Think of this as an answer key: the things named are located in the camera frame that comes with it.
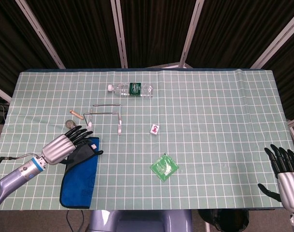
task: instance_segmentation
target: plastic water bottle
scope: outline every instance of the plastic water bottle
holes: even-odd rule
[[[153,96],[153,87],[150,83],[119,83],[108,85],[108,91],[125,97],[140,96],[151,98]]]

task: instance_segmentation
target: small white box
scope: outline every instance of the small white box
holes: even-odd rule
[[[152,127],[151,127],[150,133],[154,134],[154,135],[157,135],[159,129],[160,129],[160,127],[158,125],[153,124]]]

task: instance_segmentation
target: green plastic packet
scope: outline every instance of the green plastic packet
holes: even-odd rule
[[[151,170],[164,182],[179,167],[166,153],[150,166]]]

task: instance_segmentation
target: floor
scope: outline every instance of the floor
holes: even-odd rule
[[[89,223],[90,211],[84,210],[85,231]],[[192,210],[193,231],[204,232],[205,223],[198,215],[197,210]],[[79,210],[71,210],[69,221],[74,231],[77,231],[82,222]],[[65,210],[29,210],[29,211],[0,211],[0,232],[37,231],[37,232],[70,232],[66,222]],[[247,232],[291,232],[289,213],[285,209],[250,211],[250,223]]]

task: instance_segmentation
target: robotic hand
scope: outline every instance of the robotic hand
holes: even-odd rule
[[[92,134],[87,129],[80,130],[82,126],[77,126],[67,133],[58,136],[42,149],[42,156],[32,158],[0,180],[0,204],[12,192],[28,182],[37,174],[45,170],[47,164],[55,165],[60,163],[78,146],[88,142],[85,138]]]
[[[280,194],[267,190],[262,184],[258,184],[258,187],[268,197],[282,202],[284,208],[292,213],[290,221],[294,231],[294,152],[274,145],[271,145],[271,148],[274,153],[266,147],[265,152],[278,179]]]

